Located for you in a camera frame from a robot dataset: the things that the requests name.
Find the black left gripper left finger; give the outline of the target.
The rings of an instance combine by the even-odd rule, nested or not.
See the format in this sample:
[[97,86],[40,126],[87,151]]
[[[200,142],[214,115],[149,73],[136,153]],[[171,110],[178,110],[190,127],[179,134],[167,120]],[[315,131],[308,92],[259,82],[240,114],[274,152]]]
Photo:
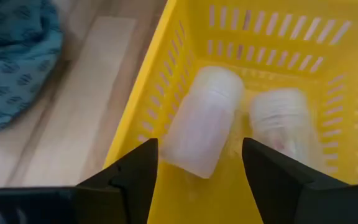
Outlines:
[[149,139],[78,184],[78,224],[147,224],[158,140]]

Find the clear small bottle ribbed cap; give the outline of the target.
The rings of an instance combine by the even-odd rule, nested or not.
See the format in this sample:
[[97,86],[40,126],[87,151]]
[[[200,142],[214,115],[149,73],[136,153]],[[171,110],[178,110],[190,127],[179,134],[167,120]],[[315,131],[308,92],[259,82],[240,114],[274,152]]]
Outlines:
[[249,120],[258,142],[318,171],[325,170],[318,133],[300,90],[284,88],[258,94],[250,104]]

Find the yellow plastic slotted basket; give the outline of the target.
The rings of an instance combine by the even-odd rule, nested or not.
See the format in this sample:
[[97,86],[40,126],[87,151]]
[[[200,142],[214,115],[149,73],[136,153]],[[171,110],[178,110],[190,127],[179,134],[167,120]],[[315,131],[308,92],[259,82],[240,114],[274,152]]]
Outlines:
[[197,71],[225,67],[258,93],[308,99],[324,173],[358,184],[358,0],[168,0],[106,163],[162,140]]

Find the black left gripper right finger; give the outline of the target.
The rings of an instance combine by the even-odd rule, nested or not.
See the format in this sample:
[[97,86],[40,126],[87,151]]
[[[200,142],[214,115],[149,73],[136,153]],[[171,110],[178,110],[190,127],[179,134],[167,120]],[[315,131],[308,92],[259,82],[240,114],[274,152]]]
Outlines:
[[264,224],[295,224],[303,189],[347,184],[288,157],[252,138],[242,142],[242,161]]

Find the teal patterned cloth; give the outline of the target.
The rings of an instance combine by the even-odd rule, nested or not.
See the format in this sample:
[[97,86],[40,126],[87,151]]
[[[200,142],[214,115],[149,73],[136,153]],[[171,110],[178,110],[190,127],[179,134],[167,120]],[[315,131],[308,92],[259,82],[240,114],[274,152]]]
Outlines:
[[0,0],[0,130],[33,103],[62,48],[52,0]]

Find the pinkish translucent small bottle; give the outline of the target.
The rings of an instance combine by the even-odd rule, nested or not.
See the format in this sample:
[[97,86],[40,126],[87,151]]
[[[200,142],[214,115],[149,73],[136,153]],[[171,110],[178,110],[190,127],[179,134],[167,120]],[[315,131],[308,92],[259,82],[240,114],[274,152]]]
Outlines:
[[203,179],[212,176],[245,88],[233,71],[198,70],[164,136],[161,157]]

